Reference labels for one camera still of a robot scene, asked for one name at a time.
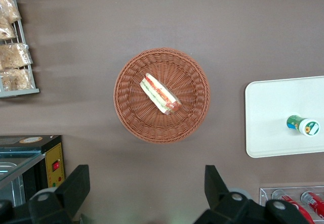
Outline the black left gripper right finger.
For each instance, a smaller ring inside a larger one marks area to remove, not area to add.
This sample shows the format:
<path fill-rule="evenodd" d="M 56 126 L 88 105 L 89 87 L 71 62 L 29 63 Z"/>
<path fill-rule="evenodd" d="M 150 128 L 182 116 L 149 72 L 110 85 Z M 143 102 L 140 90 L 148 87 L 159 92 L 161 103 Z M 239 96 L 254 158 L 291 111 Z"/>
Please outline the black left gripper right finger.
<path fill-rule="evenodd" d="M 195 223 L 265 223 L 264 208 L 242 193 L 229 191 L 213 165 L 205 166 L 204 190 L 209 209 Z"/>

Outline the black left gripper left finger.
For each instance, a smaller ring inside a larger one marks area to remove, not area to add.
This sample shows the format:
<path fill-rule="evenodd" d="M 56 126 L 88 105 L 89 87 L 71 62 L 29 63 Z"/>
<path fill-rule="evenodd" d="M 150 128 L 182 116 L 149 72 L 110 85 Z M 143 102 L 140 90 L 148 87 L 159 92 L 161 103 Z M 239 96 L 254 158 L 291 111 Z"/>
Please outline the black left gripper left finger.
<path fill-rule="evenodd" d="M 59 187 L 41 190 L 28 201 L 32 223 L 73 223 L 89 192 L 89 166 L 79 165 Z"/>

